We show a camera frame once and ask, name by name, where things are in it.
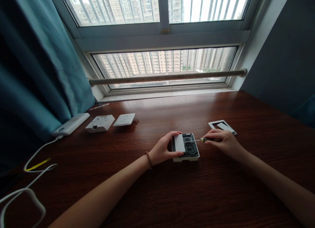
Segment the wooden desk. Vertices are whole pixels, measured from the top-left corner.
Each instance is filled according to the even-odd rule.
[[[49,156],[48,164],[58,163],[31,187],[47,210],[40,227],[47,227],[169,131],[202,137],[210,130],[208,122],[221,119],[236,130],[238,141],[248,151],[315,192],[315,130],[244,92],[115,102],[88,113],[91,117],[73,134],[47,146],[31,163]],[[139,123],[93,134],[84,129],[97,115],[117,118],[127,113],[135,113]],[[104,226],[301,226],[244,166],[215,148],[201,143],[198,148],[200,159],[196,163],[169,160],[145,172]],[[12,190],[26,186],[35,177],[25,175]],[[8,227],[31,227],[38,218],[39,212],[26,195],[20,196],[6,214]]]

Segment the white cable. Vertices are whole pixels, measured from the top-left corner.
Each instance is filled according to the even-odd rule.
[[[25,164],[24,166],[24,172],[27,172],[27,173],[36,173],[36,172],[41,172],[28,186],[26,186],[25,188],[23,189],[19,189],[19,190],[16,190],[10,194],[8,194],[7,196],[5,196],[4,198],[0,199],[0,203],[2,203],[3,201],[5,201],[6,199],[10,198],[11,196],[15,195],[2,209],[1,211],[1,214],[0,214],[0,228],[4,228],[4,215],[5,215],[5,212],[6,212],[6,209],[7,207],[17,198],[21,195],[21,193],[23,192],[27,192],[29,194],[29,196],[32,198],[33,202],[35,203],[35,205],[39,208],[39,210],[41,211],[41,217],[39,219],[39,221],[33,226],[33,227],[36,227],[43,219],[44,219],[44,216],[46,214],[46,209],[45,207],[40,203],[40,201],[37,199],[35,193],[33,190],[29,189],[29,187],[34,184],[46,171],[50,171],[52,169],[54,169],[57,164],[52,164],[50,166],[48,166],[45,170],[43,171],[26,171],[27,169],[27,166],[28,164],[30,163],[30,161],[36,156],[36,154],[43,148],[45,147],[46,145],[48,144],[51,144],[59,139],[61,139],[63,137],[63,135],[60,135],[58,136],[54,141],[52,142],[49,142],[47,144],[44,144],[42,147],[40,147],[35,153],[34,155],[27,161],[27,163]]]
[[[37,154],[40,150],[42,150],[43,147],[45,147],[45,146],[47,146],[48,144],[51,144],[51,143],[53,143],[53,142],[56,142],[57,140],[61,139],[62,137],[63,137],[63,135],[60,135],[60,136],[58,136],[55,140],[53,140],[53,141],[51,141],[51,142],[49,142],[49,143],[44,144],[43,146],[41,146],[41,147],[34,153],[34,155],[27,161],[27,163],[25,164],[25,166],[24,166],[24,168],[23,168],[24,172],[26,172],[26,173],[43,172],[43,171],[27,171],[27,166],[28,166],[29,163],[33,160],[33,158],[36,156],[36,154]]]
[[[31,189],[29,188],[24,188],[24,189],[19,189],[17,191],[14,191],[13,193],[5,196],[3,199],[0,200],[0,203],[3,202],[4,200],[6,200],[7,198],[11,197],[12,195],[14,194],[17,194],[13,199],[11,199],[5,206],[4,208],[2,209],[2,212],[1,212],[1,221],[0,221],[0,227],[1,228],[4,228],[4,213],[8,207],[8,205],[11,203],[11,201],[13,201],[16,197],[18,197],[21,193],[23,192],[27,192],[29,194],[29,196],[31,197],[31,199],[33,200],[33,202],[35,203],[35,205],[38,207],[38,209],[40,210],[41,212],[41,216],[40,216],[40,219],[39,221],[33,226],[33,227],[36,227],[43,219],[44,219],[44,216],[46,214],[46,209],[45,207],[40,203],[40,201],[37,199],[34,191],[32,191]]]

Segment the sky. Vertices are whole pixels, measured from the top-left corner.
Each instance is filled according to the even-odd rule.
[[[214,12],[215,1],[216,0],[213,1],[211,14],[213,14],[213,12]],[[235,1],[236,0],[231,0],[230,1],[230,6],[229,6],[229,9],[228,9],[228,12],[227,12],[227,16],[226,16],[227,20],[233,19],[233,18],[231,18],[231,15],[232,15],[232,12],[233,12]],[[218,0],[218,5],[217,5],[215,17],[214,17],[214,19],[212,19],[212,15],[211,15],[211,20],[222,20],[223,19],[224,11],[225,11],[226,5],[227,5],[227,0],[223,0],[222,12],[220,14],[220,18],[218,19],[219,8],[220,8],[220,5],[221,5],[221,2],[222,2],[222,0]],[[238,4],[237,10],[235,12],[234,19],[236,19],[237,16],[242,12],[242,9],[243,9],[245,3],[246,3],[246,0],[239,0],[239,4]],[[191,0],[183,0],[183,4],[184,4],[184,22],[190,22]],[[193,0],[193,9],[192,9],[191,22],[198,22],[199,21],[200,7],[201,7],[201,0]],[[201,20],[200,21],[207,21],[208,20],[209,7],[210,7],[210,0],[203,0],[202,12],[201,12]]]

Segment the outlet cover plate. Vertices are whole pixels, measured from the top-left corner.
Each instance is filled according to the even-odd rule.
[[[123,114],[120,115],[116,122],[113,124],[113,126],[125,126],[125,125],[131,125],[132,121],[134,120],[135,113],[131,114]]]

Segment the teal curtain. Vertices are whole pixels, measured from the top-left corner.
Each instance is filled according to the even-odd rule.
[[[0,23],[0,171],[7,171],[95,100],[52,0],[0,0]]]
[[[292,116],[304,124],[315,128],[315,94],[299,107]]]

